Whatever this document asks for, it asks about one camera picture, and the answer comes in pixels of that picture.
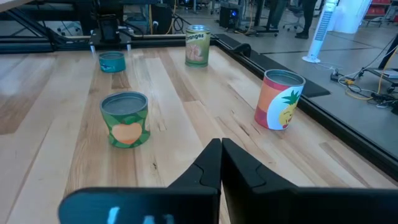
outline teal can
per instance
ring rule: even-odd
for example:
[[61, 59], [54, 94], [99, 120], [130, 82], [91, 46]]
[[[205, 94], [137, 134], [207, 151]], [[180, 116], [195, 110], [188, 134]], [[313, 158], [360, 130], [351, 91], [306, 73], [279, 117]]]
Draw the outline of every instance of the teal can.
[[209, 28], [203, 25], [190, 25], [185, 33], [185, 64], [189, 67], [206, 67], [210, 49]]
[[124, 54], [121, 52], [105, 52], [99, 55], [99, 65], [103, 72], [121, 72], [126, 69]]

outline green can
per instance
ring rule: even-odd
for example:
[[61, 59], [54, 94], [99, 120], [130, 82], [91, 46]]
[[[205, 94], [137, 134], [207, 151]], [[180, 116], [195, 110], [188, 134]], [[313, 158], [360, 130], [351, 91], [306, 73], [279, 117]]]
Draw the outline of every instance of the green can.
[[107, 96], [101, 112], [109, 130], [109, 143], [130, 148], [146, 142], [150, 132], [145, 129], [148, 99], [138, 92], [124, 91]]
[[206, 67], [209, 61], [209, 28], [203, 25], [190, 25], [186, 34], [185, 64], [189, 67]]

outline desk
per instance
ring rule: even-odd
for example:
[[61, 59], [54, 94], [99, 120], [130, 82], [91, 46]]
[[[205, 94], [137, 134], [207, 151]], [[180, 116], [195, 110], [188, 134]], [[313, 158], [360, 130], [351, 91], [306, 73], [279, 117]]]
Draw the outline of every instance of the desk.
[[[61, 199], [82, 187], [168, 186], [222, 137], [299, 186], [397, 187], [299, 109], [285, 131], [258, 125], [261, 80], [216, 46], [208, 68], [185, 66], [184, 47], [125, 55], [115, 74], [89, 51], [0, 55], [0, 223], [57, 223]], [[134, 149], [108, 144], [99, 108], [125, 90], [149, 99], [151, 137]]]

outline person's legs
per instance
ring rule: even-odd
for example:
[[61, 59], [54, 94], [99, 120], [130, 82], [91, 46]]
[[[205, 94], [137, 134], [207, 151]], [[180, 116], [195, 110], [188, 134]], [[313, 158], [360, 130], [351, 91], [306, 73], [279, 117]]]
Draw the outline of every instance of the person's legs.
[[310, 27], [312, 24], [312, 19], [313, 19], [313, 11], [315, 10], [316, 3], [317, 3], [317, 0], [302, 0], [305, 25], [304, 25], [303, 32], [298, 33], [296, 35], [297, 38], [303, 38], [303, 39], [308, 38], [308, 33], [309, 33], [309, 30], [310, 30]]
[[279, 22], [282, 19], [282, 15], [284, 14], [287, 0], [276, 0], [276, 1], [278, 1], [278, 4], [276, 6], [274, 15], [272, 16], [271, 26], [277, 29]]

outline white tower fan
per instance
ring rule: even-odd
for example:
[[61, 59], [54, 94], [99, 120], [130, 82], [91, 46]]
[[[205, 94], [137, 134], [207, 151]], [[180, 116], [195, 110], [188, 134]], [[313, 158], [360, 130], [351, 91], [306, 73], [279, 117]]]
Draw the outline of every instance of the white tower fan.
[[321, 60], [318, 59], [319, 51], [321, 51], [323, 41], [325, 40], [326, 33], [328, 32], [328, 25], [333, 12], [336, 9], [337, 2], [338, 0], [326, 0], [321, 17], [319, 18], [317, 29], [313, 36], [310, 50], [308, 51], [308, 55], [303, 57], [304, 61], [310, 63], [321, 62]]

